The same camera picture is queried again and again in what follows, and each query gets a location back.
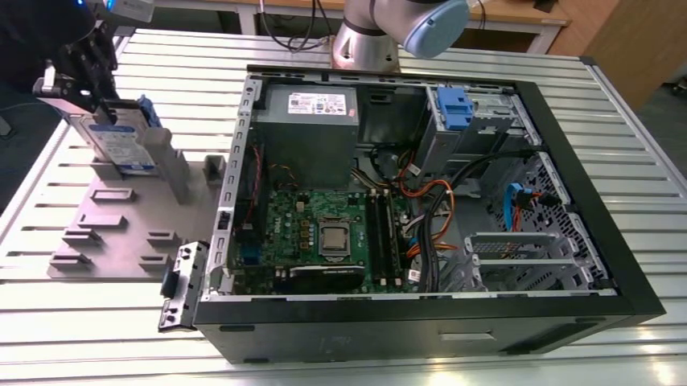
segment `motherboard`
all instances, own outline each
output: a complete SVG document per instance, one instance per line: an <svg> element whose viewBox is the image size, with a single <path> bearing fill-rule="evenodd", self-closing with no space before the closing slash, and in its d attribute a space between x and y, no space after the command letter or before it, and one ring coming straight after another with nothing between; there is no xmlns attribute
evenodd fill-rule
<svg viewBox="0 0 687 386"><path fill-rule="evenodd" d="M388 191L272 191L264 241L239 251L237 293L411 291L396 227L404 211Z"/></svg>

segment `power supply label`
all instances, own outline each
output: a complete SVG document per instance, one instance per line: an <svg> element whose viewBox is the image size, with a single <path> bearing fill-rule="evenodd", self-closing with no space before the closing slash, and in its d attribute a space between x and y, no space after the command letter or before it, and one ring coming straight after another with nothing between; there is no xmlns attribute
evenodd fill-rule
<svg viewBox="0 0 687 386"><path fill-rule="evenodd" d="M288 96L288 113L345 115L345 95L293 92Z"/></svg>

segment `cpu socket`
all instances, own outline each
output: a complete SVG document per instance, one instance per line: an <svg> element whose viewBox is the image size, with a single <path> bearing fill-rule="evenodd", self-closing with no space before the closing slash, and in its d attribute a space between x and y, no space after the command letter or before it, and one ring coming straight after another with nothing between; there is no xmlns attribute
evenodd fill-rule
<svg viewBox="0 0 687 386"><path fill-rule="evenodd" d="M351 231L348 223L319 223L319 251L327 261L340 262L351 256Z"/></svg>

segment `slatted aluminum table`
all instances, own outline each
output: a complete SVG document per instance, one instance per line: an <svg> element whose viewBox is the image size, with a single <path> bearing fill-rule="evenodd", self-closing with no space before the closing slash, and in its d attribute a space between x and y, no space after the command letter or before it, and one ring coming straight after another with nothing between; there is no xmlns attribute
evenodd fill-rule
<svg viewBox="0 0 687 386"><path fill-rule="evenodd" d="M247 64L328 65L324 48L292 55L268 38L245 35L137 30L117 47L120 96L144 93L156 102L188 160L228 152ZM0 380L687 384L687 185L598 68L578 58L466 50L434 60L402 55L400 63L404 72L539 84L668 313L544 355L232 365L200 333L157 334L157 283L47 275L93 178L93 154L60 125L0 219Z"/></svg>

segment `floor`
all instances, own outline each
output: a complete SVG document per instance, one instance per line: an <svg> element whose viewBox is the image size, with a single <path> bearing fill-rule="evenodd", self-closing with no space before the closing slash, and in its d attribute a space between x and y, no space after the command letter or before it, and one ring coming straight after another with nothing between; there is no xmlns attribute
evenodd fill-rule
<svg viewBox="0 0 687 386"><path fill-rule="evenodd" d="M47 105L7 109L24 103L39 102L32 96L13 92L0 83L0 117L13 127L13 132L0 137L0 213L59 120ZM638 115L679 171L687 175L687 95L672 95L670 87L658 89Z"/></svg>

